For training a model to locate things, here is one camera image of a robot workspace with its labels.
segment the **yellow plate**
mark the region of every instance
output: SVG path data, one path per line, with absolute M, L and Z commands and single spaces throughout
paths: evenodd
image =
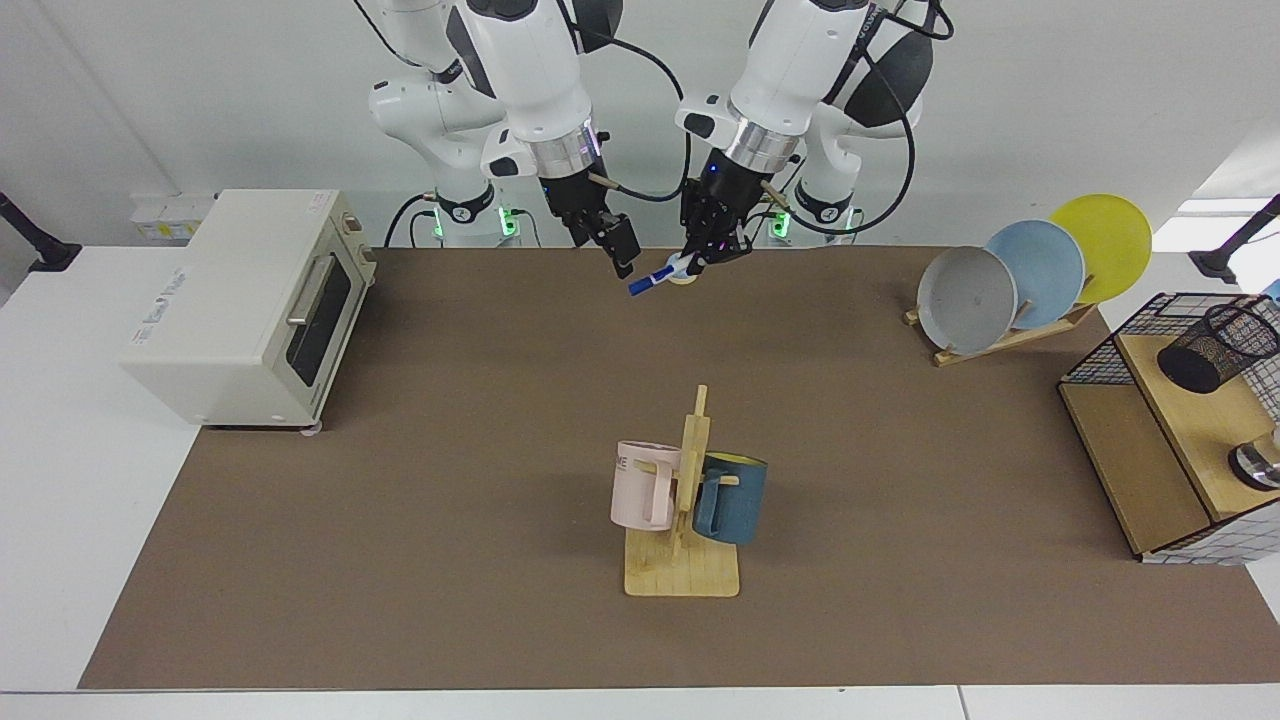
M 1117 195 L 1085 195 L 1062 205 L 1050 222 L 1071 233 L 1084 254 L 1092 281 L 1080 302 L 1102 302 L 1138 282 L 1151 261 L 1151 223 L 1133 202 Z

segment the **black stand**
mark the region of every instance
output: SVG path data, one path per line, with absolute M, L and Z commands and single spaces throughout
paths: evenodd
M 40 260 L 31 264 L 32 273 L 60 273 L 79 255 L 79 245 L 61 242 L 36 227 L 36 223 L 31 222 L 31 218 L 23 214 L 3 192 L 0 192 L 0 218 L 13 225 L 13 229 L 18 231 L 18 234 L 36 249 L 36 252 L 40 252 Z
M 1222 243 L 1222 247 L 1219 247 L 1217 250 L 1194 250 L 1187 255 L 1206 278 L 1219 278 L 1225 283 L 1235 284 L 1235 273 L 1233 273 L 1231 268 L 1228 266 L 1228 263 L 1231 260 L 1231 255 L 1234 255 L 1236 250 L 1248 245 L 1253 236 L 1262 232 L 1262 228 L 1267 227 L 1271 220 L 1276 219 L 1276 215 L 1280 215 L 1280 195 L 1272 197 L 1271 202 L 1267 202 L 1266 208 L 1254 213 L 1254 215 L 1244 223 L 1244 227 L 1235 231 L 1235 234 Z

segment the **white toaster oven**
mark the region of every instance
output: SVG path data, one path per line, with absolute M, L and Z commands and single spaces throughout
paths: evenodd
M 120 365 L 193 424 L 315 425 L 374 268 L 340 192 L 228 190 Z

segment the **wooden mug tree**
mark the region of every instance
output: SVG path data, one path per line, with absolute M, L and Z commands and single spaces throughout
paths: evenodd
M 735 597 L 740 583 L 737 546 L 717 542 L 694 530 L 694 505 L 703 482 L 703 461 L 712 419 L 707 416 L 707 386 L 698 386 L 694 413 L 685 415 L 676 482 L 676 511 L 669 530 L 627 529 L 623 585 L 634 597 Z M 641 469 L 657 471 L 655 466 Z M 726 475 L 721 484 L 737 484 Z

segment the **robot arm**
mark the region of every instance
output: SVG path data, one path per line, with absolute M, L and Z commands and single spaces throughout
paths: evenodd
M 590 17 L 612 32 L 621 0 L 575 0 L 573 8 L 580 20 Z M 603 247 L 625 278 L 640 246 L 631 222 L 609 210 L 605 187 L 591 179 L 607 173 L 581 81 L 581 41 L 568 22 L 570 9 L 558 0 L 458 0 L 447 35 L 472 87 L 507 113 L 485 143 L 484 173 L 536 176 L 573 243 Z
M 687 274 L 751 251 L 744 234 L 762 183 L 781 170 L 809 129 L 858 40 L 868 0 L 772 0 L 728 97 L 690 97 L 676 124 L 713 150 L 681 199 Z
M 933 3 L 905 0 L 897 17 L 931 28 Z M 805 133 L 808 156 L 800 182 L 791 191 L 791 209 L 812 224 L 842 228 L 851 213 L 854 186 L 861 169 L 856 138 L 896 138 L 905 131 L 893 101 L 879 78 L 870 73 L 861 54 L 879 67 L 897 101 L 906 109 L 911 127 L 920 120 L 924 86 L 933 69 L 932 41 L 900 24 L 886 22 L 884 9 L 873 8 L 858 46 L 836 85 L 814 111 Z
M 500 122 L 502 105 L 461 81 L 461 61 L 445 41 L 444 0 L 380 4 L 388 40 L 424 70 L 375 85 L 369 110 L 384 133 L 416 150 L 431 168 L 443 240 L 498 245 L 506 223 L 493 183 L 480 172 L 484 135 L 476 131 Z

